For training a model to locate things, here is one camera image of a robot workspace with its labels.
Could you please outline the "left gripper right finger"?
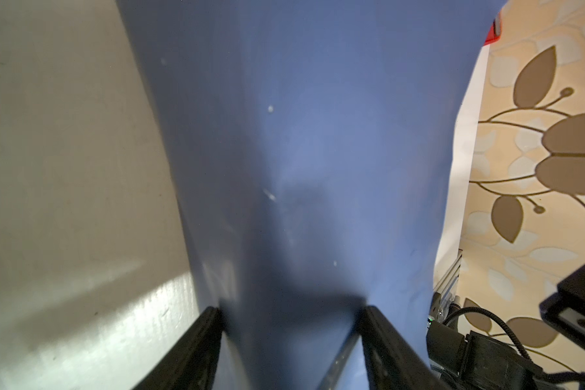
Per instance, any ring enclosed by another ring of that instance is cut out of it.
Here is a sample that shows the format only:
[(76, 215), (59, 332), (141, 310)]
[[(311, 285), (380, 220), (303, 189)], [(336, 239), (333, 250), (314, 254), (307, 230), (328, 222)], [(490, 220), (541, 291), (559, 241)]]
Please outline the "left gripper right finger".
[(446, 389), (396, 328), (375, 306), (365, 306), (358, 317), (358, 334), (372, 390)]

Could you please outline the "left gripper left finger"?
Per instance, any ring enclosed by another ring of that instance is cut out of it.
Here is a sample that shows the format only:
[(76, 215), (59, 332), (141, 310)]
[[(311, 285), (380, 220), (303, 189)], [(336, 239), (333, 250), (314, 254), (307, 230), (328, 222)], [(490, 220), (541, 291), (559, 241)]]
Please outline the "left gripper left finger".
[(224, 320), (209, 306), (136, 389), (211, 390), (219, 362)]

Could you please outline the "light blue wrapping paper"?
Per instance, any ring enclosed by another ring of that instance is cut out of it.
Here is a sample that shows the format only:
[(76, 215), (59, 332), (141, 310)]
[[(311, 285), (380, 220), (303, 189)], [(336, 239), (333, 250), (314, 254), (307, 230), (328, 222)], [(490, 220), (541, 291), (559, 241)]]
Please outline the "light blue wrapping paper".
[(318, 389), (362, 307), (427, 361), (454, 126), (501, 1), (120, 1), (217, 389)]

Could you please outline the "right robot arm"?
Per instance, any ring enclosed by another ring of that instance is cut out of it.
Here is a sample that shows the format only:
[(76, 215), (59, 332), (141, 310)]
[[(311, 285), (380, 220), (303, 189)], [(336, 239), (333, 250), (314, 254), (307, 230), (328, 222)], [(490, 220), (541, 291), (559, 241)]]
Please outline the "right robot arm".
[[(478, 306), (450, 305), (440, 318), (440, 299), (432, 302), (428, 320), (427, 351), (432, 370), (451, 389), (562, 389), (576, 383), (585, 389), (585, 372), (571, 368), (547, 373), (531, 358), (530, 347), (539, 347), (527, 336), (552, 332), (561, 334), (585, 350), (585, 265), (558, 285), (539, 305), (540, 318), (512, 318), (508, 321)], [(457, 322), (467, 315), (480, 315), (502, 329), (502, 342), (488, 330), (463, 335)]]

